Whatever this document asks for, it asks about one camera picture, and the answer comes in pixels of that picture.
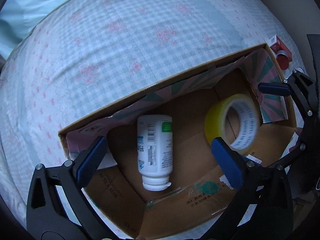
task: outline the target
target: wall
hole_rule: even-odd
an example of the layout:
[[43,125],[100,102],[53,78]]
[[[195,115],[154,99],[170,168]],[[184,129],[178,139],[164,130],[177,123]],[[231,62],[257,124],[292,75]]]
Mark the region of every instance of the wall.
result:
[[314,76],[307,34],[320,34],[320,10],[314,0],[261,0],[295,41],[310,76]]

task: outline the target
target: bottle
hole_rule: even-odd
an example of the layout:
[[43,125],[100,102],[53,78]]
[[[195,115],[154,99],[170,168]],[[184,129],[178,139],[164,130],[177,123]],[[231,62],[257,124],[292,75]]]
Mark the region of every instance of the bottle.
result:
[[138,118],[138,170],[146,190],[161,191],[171,185],[172,118],[142,115]]

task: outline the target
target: yellow tape roll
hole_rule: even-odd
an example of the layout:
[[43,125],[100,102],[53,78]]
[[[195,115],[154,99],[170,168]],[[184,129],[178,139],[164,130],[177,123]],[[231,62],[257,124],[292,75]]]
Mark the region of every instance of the yellow tape roll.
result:
[[[233,143],[229,143],[225,133],[225,122],[228,110],[234,108],[239,117],[239,133]],[[244,154],[250,150],[256,137],[259,118],[251,98],[236,94],[213,105],[204,122],[204,133],[208,143],[216,137],[222,137],[234,151]]]

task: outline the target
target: red and white small box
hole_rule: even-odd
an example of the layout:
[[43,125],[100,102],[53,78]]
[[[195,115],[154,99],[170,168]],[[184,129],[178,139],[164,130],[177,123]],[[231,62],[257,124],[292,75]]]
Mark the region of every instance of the red and white small box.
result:
[[291,51],[288,49],[288,47],[283,43],[283,41],[281,41],[281,39],[277,35],[273,36],[270,40],[268,40],[267,43],[275,53],[277,53],[279,50],[285,51],[288,54],[289,62],[292,61]]

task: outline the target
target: blue and white checkered fabric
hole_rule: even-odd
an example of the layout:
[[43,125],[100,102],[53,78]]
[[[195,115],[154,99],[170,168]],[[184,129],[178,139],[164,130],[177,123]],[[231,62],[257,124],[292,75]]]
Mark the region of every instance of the blue and white checkered fabric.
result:
[[[12,178],[1,180],[1,195],[11,197],[7,203],[24,224],[21,206],[27,203],[34,167],[61,165],[65,160],[60,129],[137,90],[275,34],[293,54],[285,76],[293,68],[305,71],[296,45],[260,0],[63,4],[13,51],[0,76],[0,132],[6,160],[0,165]],[[67,212],[75,221],[70,208]],[[206,227],[179,237],[197,238]]]

